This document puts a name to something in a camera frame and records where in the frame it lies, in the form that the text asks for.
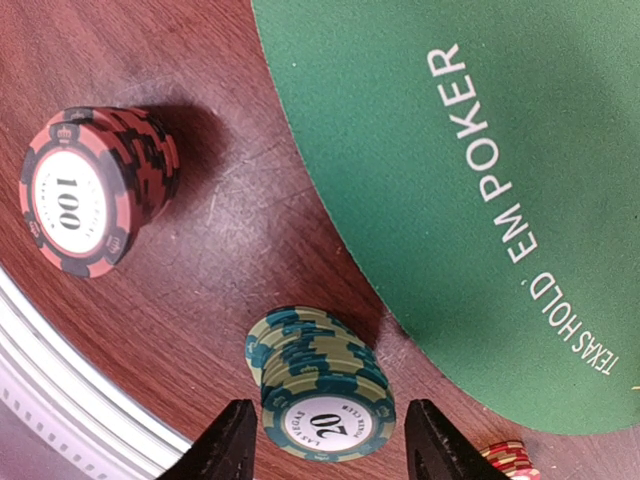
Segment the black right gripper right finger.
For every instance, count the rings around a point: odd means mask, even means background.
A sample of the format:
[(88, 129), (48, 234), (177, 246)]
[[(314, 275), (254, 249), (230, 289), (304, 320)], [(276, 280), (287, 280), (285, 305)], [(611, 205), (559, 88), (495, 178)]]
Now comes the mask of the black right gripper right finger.
[(412, 480), (507, 480), (430, 400), (408, 405), (404, 424)]

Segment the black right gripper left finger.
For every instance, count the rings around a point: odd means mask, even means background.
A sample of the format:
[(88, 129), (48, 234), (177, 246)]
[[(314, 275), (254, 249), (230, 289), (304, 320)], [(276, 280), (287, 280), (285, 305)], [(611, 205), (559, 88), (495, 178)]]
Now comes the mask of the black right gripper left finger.
[(167, 480), (254, 478), (257, 417), (251, 400), (233, 400), (167, 470)]

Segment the orange chip stack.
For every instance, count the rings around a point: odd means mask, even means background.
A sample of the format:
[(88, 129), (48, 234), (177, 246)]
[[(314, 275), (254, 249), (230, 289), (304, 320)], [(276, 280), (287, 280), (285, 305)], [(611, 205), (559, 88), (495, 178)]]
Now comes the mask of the orange chip stack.
[(514, 480), (540, 480), (541, 473), (534, 467), (523, 442), (509, 440), (499, 442), (480, 451), (480, 454), (497, 470)]

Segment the green chip stack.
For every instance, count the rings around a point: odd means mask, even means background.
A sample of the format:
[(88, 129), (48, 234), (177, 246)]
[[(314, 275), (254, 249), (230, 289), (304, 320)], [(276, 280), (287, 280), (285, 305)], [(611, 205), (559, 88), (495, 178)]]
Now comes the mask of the green chip stack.
[(336, 316), (308, 306), (272, 310), (249, 331), (245, 359), (263, 428), (289, 454), (338, 463), (390, 440), (391, 384), (374, 351)]

